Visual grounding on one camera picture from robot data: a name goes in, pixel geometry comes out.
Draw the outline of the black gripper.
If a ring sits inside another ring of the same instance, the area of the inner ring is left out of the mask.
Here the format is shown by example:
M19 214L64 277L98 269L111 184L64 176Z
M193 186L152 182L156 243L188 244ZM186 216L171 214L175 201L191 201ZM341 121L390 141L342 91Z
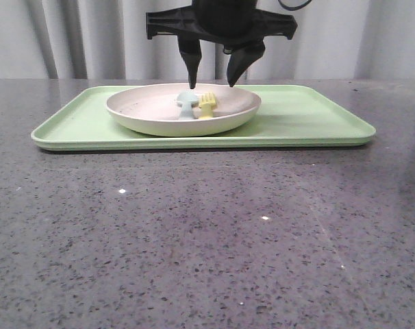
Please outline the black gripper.
M292 39L297 22L292 15L256 8L256 1L193 1L190 5L146 13L147 38L177 37L179 53L188 71L190 89L197 85L202 40L222 45L231 53L227 82L233 87L265 52L264 38Z

